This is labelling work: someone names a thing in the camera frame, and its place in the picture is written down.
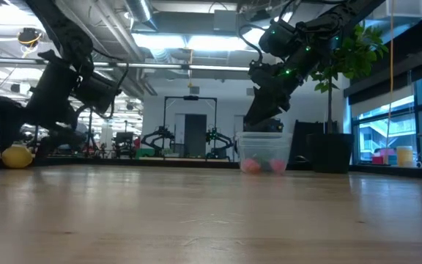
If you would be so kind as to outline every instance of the plastic container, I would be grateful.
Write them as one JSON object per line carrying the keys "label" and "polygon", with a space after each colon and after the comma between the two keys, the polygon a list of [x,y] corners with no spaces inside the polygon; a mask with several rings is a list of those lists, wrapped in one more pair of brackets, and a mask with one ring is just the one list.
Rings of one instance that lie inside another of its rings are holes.
{"label": "plastic container", "polygon": [[237,133],[240,169],[249,174],[284,173],[289,160],[291,142],[291,133]]}
{"label": "plastic container", "polygon": [[412,167],[413,163],[413,147],[402,146],[396,147],[396,160],[399,166]]}

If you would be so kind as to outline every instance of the orange cord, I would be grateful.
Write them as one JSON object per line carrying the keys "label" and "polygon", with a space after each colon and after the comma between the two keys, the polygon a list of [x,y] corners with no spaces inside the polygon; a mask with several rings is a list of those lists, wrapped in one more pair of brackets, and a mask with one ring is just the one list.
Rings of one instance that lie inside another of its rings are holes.
{"label": "orange cord", "polygon": [[392,101],[393,101],[393,11],[395,10],[395,0],[391,0],[390,9],[390,104],[388,105],[388,122],[387,122],[387,140],[385,143],[384,164],[388,165],[388,141],[390,136],[390,121],[392,119]]}

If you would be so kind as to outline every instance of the colorful ball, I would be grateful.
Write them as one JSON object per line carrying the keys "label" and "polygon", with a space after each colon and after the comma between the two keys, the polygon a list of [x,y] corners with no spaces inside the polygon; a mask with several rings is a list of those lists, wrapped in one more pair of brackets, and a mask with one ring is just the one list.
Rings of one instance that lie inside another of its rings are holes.
{"label": "colorful ball", "polygon": [[242,161],[241,169],[249,174],[259,174],[262,171],[260,164],[252,158],[246,158]]}
{"label": "colorful ball", "polygon": [[24,146],[12,146],[2,153],[1,159],[11,169],[23,169],[32,162],[32,154]]}
{"label": "colorful ball", "polygon": [[286,162],[279,159],[272,159],[270,166],[274,173],[283,174],[286,171]]}

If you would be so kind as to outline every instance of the potted plant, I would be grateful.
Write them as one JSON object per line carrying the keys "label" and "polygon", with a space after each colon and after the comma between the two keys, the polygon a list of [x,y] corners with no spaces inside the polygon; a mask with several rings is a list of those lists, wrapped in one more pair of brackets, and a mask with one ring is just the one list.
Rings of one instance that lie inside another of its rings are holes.
{"label": "potted plant", "polygon": [[315,172],[347,173],[354,144],[352,134],[333,133],[332,92],[339,89],[333,79],[342,73],[346,78],[362,78],[371,74],[372,63],[388,52],[380,38],[382,30],[357,25],[353,33],[340,41],[330,57],[320,63],[311,74],[319,83],[315,91],[328,93],[328,119],[325,134],[308,135],[308,147]]}

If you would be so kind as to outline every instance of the black plant pot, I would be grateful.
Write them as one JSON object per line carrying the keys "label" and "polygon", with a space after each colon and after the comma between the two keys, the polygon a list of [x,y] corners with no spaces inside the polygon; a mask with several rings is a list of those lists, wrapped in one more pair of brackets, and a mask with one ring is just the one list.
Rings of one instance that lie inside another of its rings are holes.
{"label": "black plant pot", "polygon": [[348,173],[354,140],[352,134],[307,135],[312,169],[321,173]]}

